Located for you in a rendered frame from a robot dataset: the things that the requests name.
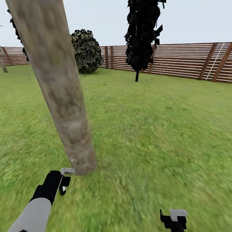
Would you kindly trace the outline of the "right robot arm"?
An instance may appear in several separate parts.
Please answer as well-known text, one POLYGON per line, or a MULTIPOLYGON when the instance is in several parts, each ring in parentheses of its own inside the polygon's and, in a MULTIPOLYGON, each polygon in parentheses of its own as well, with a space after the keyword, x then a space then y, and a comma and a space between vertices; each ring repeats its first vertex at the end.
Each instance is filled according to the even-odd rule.
POLYGON ((160 214, 161 222, 164 222, 165 228, 170 228, 171 232, 184 232, 186 229, 185 216, 188 212, 185 209, 170 209, 170 216, 160 214))

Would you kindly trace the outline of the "pesticide atomizer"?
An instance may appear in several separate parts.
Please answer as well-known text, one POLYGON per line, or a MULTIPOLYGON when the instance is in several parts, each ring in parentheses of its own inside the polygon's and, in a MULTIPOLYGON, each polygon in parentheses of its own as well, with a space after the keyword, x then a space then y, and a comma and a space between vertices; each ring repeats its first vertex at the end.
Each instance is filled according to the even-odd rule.
POLYGON ((59 193, 61 196, 63 196, 66 193, 66 187, 64 187, 64 186, 59 187, 59 193))

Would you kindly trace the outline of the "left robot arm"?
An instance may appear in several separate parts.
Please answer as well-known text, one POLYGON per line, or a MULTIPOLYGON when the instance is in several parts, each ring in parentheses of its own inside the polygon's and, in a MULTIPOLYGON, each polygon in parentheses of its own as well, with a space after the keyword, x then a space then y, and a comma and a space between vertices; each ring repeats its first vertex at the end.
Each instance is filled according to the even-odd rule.
POLYGON ((37 186, 30 202, 7 232, 46 232, 51 206, 59 187, 69 186, 71 178, 65 177, 64 174, 74 173, 72 168, 50 171, 43 185, 37 186))

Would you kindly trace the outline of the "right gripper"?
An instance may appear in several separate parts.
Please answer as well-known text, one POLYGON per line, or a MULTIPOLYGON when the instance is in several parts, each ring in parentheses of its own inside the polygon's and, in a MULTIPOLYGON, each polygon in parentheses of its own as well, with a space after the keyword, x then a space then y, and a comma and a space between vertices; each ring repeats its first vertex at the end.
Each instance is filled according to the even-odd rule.
POLYGON ((178 216, 178 221, 172 221, 170 216, 160 214, 160 219, 161 222, 164 222, 165 228, 170 228, 171 232, 173 232, 175 229, 181 229, 184 231, 184 229, 187 228, 184 216, 178 216))

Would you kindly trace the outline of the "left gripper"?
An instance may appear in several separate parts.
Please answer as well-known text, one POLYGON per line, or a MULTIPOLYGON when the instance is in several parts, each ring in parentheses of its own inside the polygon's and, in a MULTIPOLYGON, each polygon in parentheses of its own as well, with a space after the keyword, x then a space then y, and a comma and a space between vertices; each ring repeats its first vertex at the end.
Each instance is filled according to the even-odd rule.
POLYGON ((71 179, 70 177, 63 176, 61 184, 60 184, 60 187, 62 187, 62 186, 64 186, 64 187, 69 186, 70 179, 71 179))

